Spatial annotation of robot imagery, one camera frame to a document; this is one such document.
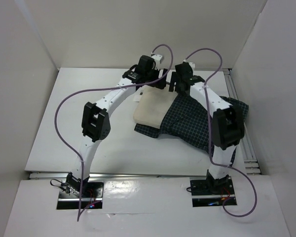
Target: white enclosure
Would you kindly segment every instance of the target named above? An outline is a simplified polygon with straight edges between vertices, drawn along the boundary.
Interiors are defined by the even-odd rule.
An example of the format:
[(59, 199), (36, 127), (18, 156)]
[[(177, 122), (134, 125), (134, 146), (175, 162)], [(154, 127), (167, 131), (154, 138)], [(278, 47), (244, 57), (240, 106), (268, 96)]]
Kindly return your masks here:
[[(163, 213), (149, 203), (150, 198), (141, 197), (146, 205), (140, 207), (153, 212), (148, 217), (151, 230), (147, 233), (167, 236), (170, 232), (165, 227), (175, 225), (177, 231), (170, 233), (172, 236), (180, 230), (191, 230), (196, 236), (203, 230), (199, 233), (205, 236), (296, 237), (296, 0), (0, 0), (0, 237), (5, 230), (7, 237), (18, 236), (18, 231), (20, 236), (60, 235), (63, 232), (56, 222), (60, 219), (72, 228), (67, 229), (66, 236), (111, 236), (114, 231), (131, 236), (135, 235), (130, 229), (134, 222), (140, 230), (145, 229), (142, 220), (146, 217), (141, 215), (147, 210), (127, 217), (112, 217), (116, 213), (105, 212), (108, 209), (102, 216), (90, 211), (84, 213), (85, 222), (76, 223), (76, 211), (56, 211), (57, 191), (50, 189), (48, 181), (26, 180), (29, 173), (25, 170), (68, 172), (75, 157), (54, 134), (52, 119), (57, 103), (81, 88), (114, 86), (114, 80), (119, 80), (115, 76), (160, 43), (172, 47), (174, 65), (201, 47), (222, 54), (223, 68), (232, 69), (231, 73), (219, 72), (210, 86), (219, 95), (229, 93), (249, 105), (246, 128), (252, 147), (247, 146), (253, 154), (250, 159), (258, 160), (263, 175), (253, 177), (261, 200), (258, 211), (242, 220), (229, 219), (218, 208), (190, 208), (170, 222), (169, 217), (177, 214), (175, 201), (188, 208), (190, 196), (184, 192), (187, 178), (169, 179), (169, 194), (174, 195), (174, 186), (182, 190), (165, 206), (161, 202), (168, 193), (161, 191), (161, 198), (153, 199)], [(167, 66), (169, 52), (159, 52), (165, 55)], [(211, 52), (198, 53), (191, 60), (197, 69), (207, 71), (218, 65)], [(210, 72), (198, 73), (205, 77)], [(68, 129), (64, 134), (76, 147), (80, 124), (73, 124), (80, 123), (81, 105), (102, 95), (85, 94), (64, 106), (61, 129)], [(93, 164), (92, 172), (205, 174), (209, 165), (205, 153), (199, 161), (198, 151), (180, 140), (166, 137), (163, 146), (160, 140), (135, 134), (131, 120), (135, 107), (130, 97), (116, 110), (122, 119), (112, 117), (112, 126), (122, 129), (99, 147), (96, 156), (101, 165)], [(128, 149), (131, 143), (136, 144), (133, 151)], [(145, 144), (154, 150), (145, 151)], [(243, 159), (248, 154), (242, 149), (238, 149), (236, 165), (244, 171)], [(252, 191), (246, 180), (232, 177), (239, 206), (231, 209), (242, 211), (252, 205)], [(151, 182), (151, 188), (159, 192), (159, 184)], [(187, 221), (191, 216), (201, 220), (210, 216), (212, 222), (203, 220), (205, 227), (193, 227), (193, 222)], [(95, 220), (102, 223), (102, 232), (92, 229)], [(185, 224), (181, 229), (179, 220)], [(220, 223), (225, 232), (211, 226), (213, 222)], [(112, 232), (111, 223), (115, 223)]]

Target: folded cloth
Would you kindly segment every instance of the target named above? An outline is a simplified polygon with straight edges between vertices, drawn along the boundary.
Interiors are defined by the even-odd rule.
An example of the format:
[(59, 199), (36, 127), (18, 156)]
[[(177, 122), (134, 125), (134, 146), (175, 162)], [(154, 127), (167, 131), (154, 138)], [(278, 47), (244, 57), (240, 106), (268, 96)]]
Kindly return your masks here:
[[(243, 111), (243, 120), (246, 119), (249, 106), (244, 102), (221, 96), (232, 105), (239, 106)], [(180, 137), (194, 147), (208, 152), (208, 121), (207, 110), (190, 96), (177, 95), (170, 109), (164, 116), (160, 129), (147, 125), (136, 124), (135, 131), (146, 136), (157, 138), (160, 134), (169, 134)]]
[(133, 115), (135, 123), (160, 128), (177, 95), (175, 92), (169, 92), (168, 85), (163, 90), (146, 86)]

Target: black bracket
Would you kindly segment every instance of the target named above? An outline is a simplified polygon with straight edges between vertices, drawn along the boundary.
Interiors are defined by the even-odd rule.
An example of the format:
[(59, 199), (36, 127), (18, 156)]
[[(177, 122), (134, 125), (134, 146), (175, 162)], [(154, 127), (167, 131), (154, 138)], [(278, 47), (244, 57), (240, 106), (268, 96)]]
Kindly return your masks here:
[[(142, 84), (157, 80), (159, 77), (159, 71), (155, 70), (154, 59), (149, 56), (143, 55), (140, 57), (139, 63), (133, 65), (128, 71), (123, 74), (122, 77), (130, 79), (134, 84)], [(166, 86), (166, 77), (156, 83), (150, 84), (149, 86), (164, 89)]]
[(226, 150), (227, 147), (238, 145), (244, 135), (245, 127), (240, 107), (230, 106), (213, 113), (212, 137), (215, 146)]
[(187, 62), (175, 66), (176, 71), (171, 74), (170, 92), (189, 95), (189, 89), (198, 82), (205, 82), (200, 76), (193, 75), (193, 69)]
[[(89, 177), (87, 177), (86, 179), (83, 180), (82, 194), (85, 193), (85, 191), (86, 191), (88, 181), (89, 181)], [(71, 172), (67, 175), (66, 184), (68, 184), (70, 187), (72, 187), (77, 192), (79, 192), (79, 190), (80, 190), (80, 183), (81, 183), (81, 179), (76, 179)]]
[(100, 109), (96, 103), (86, 103), (82, 117), (82, 133), (92, 139), (92, 142), (105, 139), (110, 130), (110, 118), (106, 109)]

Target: checkered fabric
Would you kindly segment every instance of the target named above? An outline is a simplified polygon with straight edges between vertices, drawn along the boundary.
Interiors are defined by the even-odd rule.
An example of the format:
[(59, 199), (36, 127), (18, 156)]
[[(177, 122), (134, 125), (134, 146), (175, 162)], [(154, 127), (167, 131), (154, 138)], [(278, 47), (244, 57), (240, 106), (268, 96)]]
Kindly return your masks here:
[[(249, 106), (241, 101), (221, 96), (232, 105), (239, 106), (243, 111), (243, 120), (246, 119)], [(135, 131), (146, 136), (157, 138), (160, 134), (169, 134), (180, 137), (187, 143), (208, 152), (208, 122), (207, 111), (195, 99), (190, 96), (177, 95), (170, 109), (161, 123), (160, 129), (147, 125), (137, 124)], [(231, 162), (235, 159), (236, 151), (232, 155)]]

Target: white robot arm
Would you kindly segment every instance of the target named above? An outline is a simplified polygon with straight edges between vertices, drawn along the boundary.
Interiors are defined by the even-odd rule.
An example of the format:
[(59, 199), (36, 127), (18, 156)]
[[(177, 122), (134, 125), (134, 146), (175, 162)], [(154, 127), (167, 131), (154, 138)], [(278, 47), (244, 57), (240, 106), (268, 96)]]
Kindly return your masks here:
[[(77, 192), (82, 179), (83, 187), (88, 182), (95, 152), (101, 141), (108, 136), (111, 130), (109, 120), (111, 114), (128, 96), (134, 94), (142, 83), (155, 81), (159, 78), (162, 61), (163, 56), (159, 54), (153, 54), (151, 57), (143, 55), (138, 65), (132, 66), (130, 70), (124, 73), (116, 86), (120, 87), (120, 89), (110, 91), (94, 104), (90, 102), (85, 104), (82, 118), (84, 138), (79, 149), (84, 162), (83, 176), (81, 176), (81, 160), (77, 158), (74, 168), (66, 178), (66, 183)], [(163, 89), (166, 86), (166, 77), (154, 84), (150, 84), (150, 86)]]
[[(170, 91), (187, 94), (199, 102), (205, 109), (206, 87), (209, 110), (212, 117), (212, 138), (214, 147), (213, 162), (224, 166), (231, 165), (232, 154), (244, 137), (244, 124), (241, 108), (224, 101), (205, 85), (205, 80), (194, 76), (195, 64), (184, 61), (175, 66), (172, 73)], [(207, 172), (207, 181), (211, 189), (219, 188), (228, 180), (228, 168), (211, 164)]]

